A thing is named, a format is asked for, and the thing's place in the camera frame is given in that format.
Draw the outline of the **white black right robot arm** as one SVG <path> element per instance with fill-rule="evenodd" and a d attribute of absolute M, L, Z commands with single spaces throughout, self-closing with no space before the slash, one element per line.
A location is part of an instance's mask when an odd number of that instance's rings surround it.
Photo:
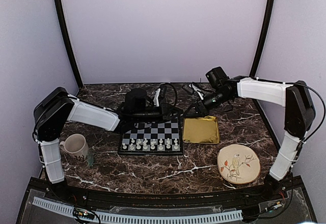
<path fill-rule="evenodd" d="M 276 181 L 283 180 L 298 160 L 316 117 L 307 84 L 302 80 L 284 82 L 242 75 L 230 78 L 222 67 L 207 72 L 206 78 L 213 91 L 191 104 L 184 117 L 205 117 L 212 109 L 235 98 L 263 101 L 283 108 L 283 141 L 268 173 Z"/>

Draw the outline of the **black grey chess board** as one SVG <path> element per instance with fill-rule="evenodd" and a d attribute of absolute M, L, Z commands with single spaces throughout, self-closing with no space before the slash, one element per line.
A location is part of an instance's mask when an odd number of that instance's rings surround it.
<path fill-rule="evenodd" d="M 182 141 L 182 127 L 179 118 L 173 118 L 172 120 L 164 123 L 137 123 L 128 132 L 121 135 L 120 144 L 118 147 L 118 154 L 120 155 L 159 155 L 159 156 L 174 156 L 183 154 L 183 141 Z M 129 149 L 131 144 L 131 139 L 134 138 L 134 150 Z M 144 138 L 148 140 L 148 150 L 143 150 Z M 163 139 L 163 150 L 158 149 L 159 140 Z M 169 138 L 171 140 L 171 150 L 166 149 L 166 140 Z M 174 144 L 174 139 L 178 139 L 178 144 Z M 137 140 L 141 139 L 142 143 L 141 149 L 137 150 Z M 152 140 L 156 139 L 155 149 L 151 150 Z M 122 149 L 122 145 L 127 146 L 126 150 Z"/>

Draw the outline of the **white chess piece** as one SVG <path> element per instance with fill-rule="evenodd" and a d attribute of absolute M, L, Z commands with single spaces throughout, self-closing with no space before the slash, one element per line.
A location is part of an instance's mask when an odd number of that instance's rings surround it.
<path fill-rule="evenodd" d="M 159 149 L 159 150 L 163 150 L 163 148 L 164 148 L 164 147 L 163 147 L 162 143 L 160 143 L 160 144 L 158 145 L 158 149 Z"/>

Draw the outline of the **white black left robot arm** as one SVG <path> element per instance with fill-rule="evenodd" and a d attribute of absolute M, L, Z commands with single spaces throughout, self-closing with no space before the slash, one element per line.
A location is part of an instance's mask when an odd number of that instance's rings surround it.
<path fill-rule="evenodd" d="M 136 88 L 125 94 L 116 108 L 85 102 L 65 88 L 57 87 L 34 109 L 33 140 L 39 145 L 40 161 L 52 186 L 51 192 L 61 202 L 72 197 L 62 181 L 65 176 L 60 154 L 60 136 L 67 122 L 79 122 L 114 133 L 125 133 L 139 122 L 167 122 L 183 113 L 175 103 L 169 104 L 161 88 L 150 98 L 146 90 Z"/>

